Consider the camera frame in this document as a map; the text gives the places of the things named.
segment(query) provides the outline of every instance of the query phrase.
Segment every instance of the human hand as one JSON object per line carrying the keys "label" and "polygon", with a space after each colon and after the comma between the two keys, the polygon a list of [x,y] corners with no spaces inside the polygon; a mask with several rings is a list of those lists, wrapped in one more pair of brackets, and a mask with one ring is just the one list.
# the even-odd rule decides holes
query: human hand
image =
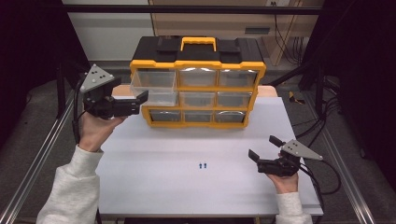
{"label": "human hand", "polygon": [[127,117],[101,119],[85,113],[82,115],[81,139],[78,146],[90,152],[99,150],[114,129],[126,119]]}
{"label": "human hand", "polygon": [[298,174],[295,173],[292,176],[277,176],[267,175],[270,178],[276,188],[278,194],[292,193],[298,191]]}

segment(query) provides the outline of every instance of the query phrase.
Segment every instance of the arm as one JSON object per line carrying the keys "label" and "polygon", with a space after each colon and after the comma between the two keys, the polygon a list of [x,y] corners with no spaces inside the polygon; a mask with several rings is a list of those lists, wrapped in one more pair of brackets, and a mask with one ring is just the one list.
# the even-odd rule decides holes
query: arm
{"label": "arm", "polygon": [[125,119],[104,120],[84,114],[81,140],[70,163],[56,170],[52,191],[37,223],[94,222],[99,200],[95,169],[103,155],[100,147]]}
{"label": "arm", "polygon": [[298,193],[298,175],[279,177],[268,175],[276,187],[276,200],[279,215],[276,215],[277,224],[311,224],[312,217],[303,212]]}

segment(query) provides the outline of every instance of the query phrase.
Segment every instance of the white sweater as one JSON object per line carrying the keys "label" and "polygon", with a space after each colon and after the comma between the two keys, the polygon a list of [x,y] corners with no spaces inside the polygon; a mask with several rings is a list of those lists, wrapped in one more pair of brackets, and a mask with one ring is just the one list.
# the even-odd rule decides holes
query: white sweater
{"label": "white sweater", "polygon": [[[87,152],[76,147],[69,164],[58,167],[52,192],[38,213],[37,223],[88,223],[95,220],[99,201],[99,176],[95,170],[103,152]],[[276,195],[277,224],[309,224],[298,192]]]}

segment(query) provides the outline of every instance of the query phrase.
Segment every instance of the white tabletop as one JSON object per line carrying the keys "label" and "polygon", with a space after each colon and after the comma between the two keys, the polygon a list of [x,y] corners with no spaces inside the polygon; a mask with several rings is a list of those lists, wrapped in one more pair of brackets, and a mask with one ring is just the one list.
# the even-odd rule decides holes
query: white tabletop
{"label": "white tabletop", "polygon": [[[269,135],[294,138],[278,97],[259,97],[245,129],[150,128],[131,116],[103,145],[101,214],[124,217],[261,217],[278,213],[272,182],[257,172],[251,148],[277,157]],[[310,178],[300,175],[303,209],[322,215]]]}

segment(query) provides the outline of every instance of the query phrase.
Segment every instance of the gray floor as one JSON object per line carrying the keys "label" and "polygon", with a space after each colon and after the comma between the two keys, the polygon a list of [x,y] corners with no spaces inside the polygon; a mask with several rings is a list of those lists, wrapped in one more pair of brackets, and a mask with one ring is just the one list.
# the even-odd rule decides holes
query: gray floor
{"label": "gray floor", "polygon": [[[283,71],[269,71],[264,82],[281,75]],[[301,105],[289,101],[289,90],[296,91],[296,86],[291,80],[277,88],[278,95],[283,98],[288,111],[291,124],[301,123],[314,118],[308,104]],[[51,81],[37,87],[30,92],[31,100],[21,115],[20,122],[16,125],[14,133],[0,151],[0,210],[3,211],[12,195],[22,182],[24,174],[29,169],[45,140],[47,133],[55,121],[57,112],[56,85]],[[298,98],[313,96],[314,91],[295,92]],[[22,217],[35,218],[41,206],[50,194],[51,184],[56,167],[69,162],[74,150],[74,138],[71,129],[71,116],[69,116],[60,135],[52,148],[47,162],[44,164],[37,181],[19,213],[19,222],[23,223]],[[309,128],[313,122],[293,126],[295,134]],[[374,161],[364,160],[360,156],[359,147],[350,131],[343,115],[334,110],[328,117],[327,131],[331,134],[337,149],[340,151],[347,168],[352,173],[361,194],[370,208],[376,223],[396,223],[396,194],[390,188],[387,180],[382,176]],[[308,144],[318,131],[299,139]],[[311,147],[317,153],[323,155],[331,163],[329,149],[322,135]],[[322,191],[331,190],[335,187],[335,176],[332,171],[316,162],[306,162],[317,177]],[[333,195],[323,196],[325,203],[325,215],[321,223],[360,223],[351,202],[341,189]],[[262,223],[269,223],[271,218]]]}

